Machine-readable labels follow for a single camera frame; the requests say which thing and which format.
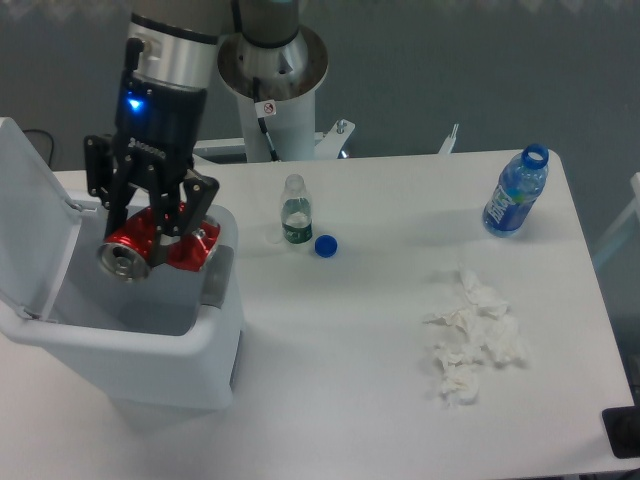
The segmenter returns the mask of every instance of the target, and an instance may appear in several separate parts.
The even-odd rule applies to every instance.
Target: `black cable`
[[[623,473],[616,480],[630,480],[635,476],[636,473],[640,473],[640,468],[636,468],[635,470],[630,470],[627,473]]]
[[[253,77],[253,103],[260,103],[260,79],[258,77]],[[260,131],[267,139],[267,143],[269,144],[269,154],[271,155],[272,162],[279,162],[280,157],[276,153],[276,147],[273,144],[273,140],[271,139],[271,135],[269,134],[269,130],[267,130],[267,122],[265,122],[264,118],[258,117],[258,125],[260,126]]]
[[[51,168],[51,162],[53,161],[53,152],[56,149],[56,141],[53,138],[53,135],[51,135],[46,130],[41,130],[39,128],[27,128],[26,130],[23,130],[22,133],[39,133],[40,135],[44,135],[49,139],[49,142],[51,142],[51,149],[49,150],[49,159],[47,160],[47,166]]]

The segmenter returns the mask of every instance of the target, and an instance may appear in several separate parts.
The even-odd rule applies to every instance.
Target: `water bottle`
[[[549,173],[548,162],[549,151],[537,143],[511,159],[482,215],[489,232],[509,237],[518,231],[542,193]]]
[[[300,175],[287,177],[280,203],[284,238],[294,244],[311,240],[311,195]]]

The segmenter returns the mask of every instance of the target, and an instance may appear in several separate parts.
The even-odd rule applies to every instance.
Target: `table surface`
[[[480,221],[514,152],[208,165],[240,228],[247,329],[231,407],[110,401],[46,352],[0,338],[0,476],[64,479],[501,479],[640,466],[600,412],[631,405],[559,158],[525,226]],[[300,173],[331,259],[274,244]],[[57,174],[84,188],[82,172]],[[527,368],[480,370],[447,408],[425,315],[460,304],[458,262],[512,305]]]

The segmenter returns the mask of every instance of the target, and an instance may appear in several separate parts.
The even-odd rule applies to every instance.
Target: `crumpled tissue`
[[[471,270],[460,269],[466,305],[429,315],[425,323],[439,323],[464,332],[466,341],[452,346],[440,342],[435,356],[442,364],[440,393],[449,405],[471,404],[477,399],[477,368],[487,360],[494,366],[524,365],[527,351],[518,320],[508,315],[509,303]]]

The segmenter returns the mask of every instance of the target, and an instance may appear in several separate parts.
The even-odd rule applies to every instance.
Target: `gray wall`
[[[64,21],[37,8],[15,19],[0,5],[0,114],[51,131],[54,168],[82,168],[82,137],[113,129],[126,2]],[[546,143],[563,158],[590,245],[631,199],[640,170],[632,0],[311,0],[303,21],[331,58],[318,129],[355,122],[353,154],[434,153],[454,122],[456,151]],[[217,77],[210,95],[201,138],[240,136]],[[640,240],[600,280],[621,345],[640,352]]]

